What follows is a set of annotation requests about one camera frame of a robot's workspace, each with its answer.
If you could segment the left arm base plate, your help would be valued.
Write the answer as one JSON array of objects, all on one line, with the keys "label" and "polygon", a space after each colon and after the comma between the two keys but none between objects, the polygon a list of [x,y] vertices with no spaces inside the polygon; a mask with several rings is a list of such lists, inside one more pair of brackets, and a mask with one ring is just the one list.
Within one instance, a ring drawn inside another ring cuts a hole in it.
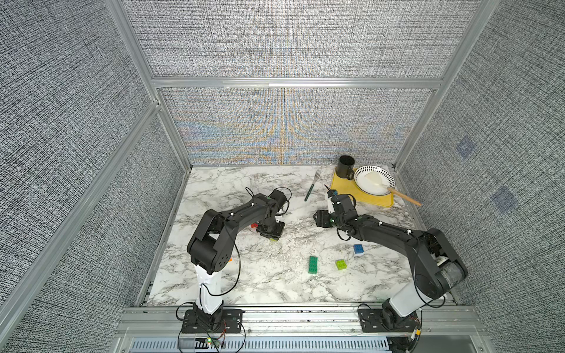
[{"label": "left arm base plate", "polygon": [[219,308],[213,314],[207,314],[198,307],[185,311],[181,332],[196,333],[240,333],[243,310]]}]

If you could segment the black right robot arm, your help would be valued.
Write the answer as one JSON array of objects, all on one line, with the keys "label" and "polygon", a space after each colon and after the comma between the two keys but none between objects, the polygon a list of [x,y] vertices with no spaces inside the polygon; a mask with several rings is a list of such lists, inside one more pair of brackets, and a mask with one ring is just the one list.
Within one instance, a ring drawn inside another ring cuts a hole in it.
[{"label": "black right robot arm", "polygon": [[328,209],[316,211],[313,219],[320,228],[335,228],[338,235],[346,235],[345,240],[378,244],[406,257],[411,282],[382,306],[382,318],[390,327],[431,305],[468,275],[463,260],[442,231],[403,228],[360,215],[346,194],[329,192]]}]

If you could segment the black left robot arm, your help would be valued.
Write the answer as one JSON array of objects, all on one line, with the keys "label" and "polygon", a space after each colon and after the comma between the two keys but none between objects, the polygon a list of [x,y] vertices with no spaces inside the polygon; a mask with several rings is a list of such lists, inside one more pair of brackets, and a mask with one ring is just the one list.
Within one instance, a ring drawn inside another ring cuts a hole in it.
[{"label": "black left robot arm", "polygon": [[197,271],[197,312],[211,317],[222,311],[224,296],[232,291],[221,290],[222,271],[232,253],[239,252],[236,239],[240,231],[254,224],[260,236],[280,239],[285,223],[277,218],[286,213],[291,199],[286,191],[287,188],[275,188],[269,195],[251,195],[250,201],[232,210],[210,209],[204,213],[187,245]]}]

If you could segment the blue lego brick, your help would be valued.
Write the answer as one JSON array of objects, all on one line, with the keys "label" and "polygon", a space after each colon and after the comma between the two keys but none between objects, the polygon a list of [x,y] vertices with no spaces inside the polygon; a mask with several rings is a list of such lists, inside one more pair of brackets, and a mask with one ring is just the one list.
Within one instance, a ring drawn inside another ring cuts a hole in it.
[{"label": "blue lego brick", "polygon": [[362,256],[364,254],[364,249],[361,244],[355,244],[353,246],[354,256]]}]

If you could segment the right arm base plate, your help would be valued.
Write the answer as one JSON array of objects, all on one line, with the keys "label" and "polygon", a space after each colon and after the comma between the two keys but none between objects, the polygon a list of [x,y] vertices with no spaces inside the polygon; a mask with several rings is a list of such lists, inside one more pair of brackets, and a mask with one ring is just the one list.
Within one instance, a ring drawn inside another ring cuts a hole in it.
[{"label": "right arm base plate", "polygon": [[390,310],[371,309],[366,306],[357,310],[362,332],[413,332],[419,329],[419,321],[414,315],[400,318]]}]

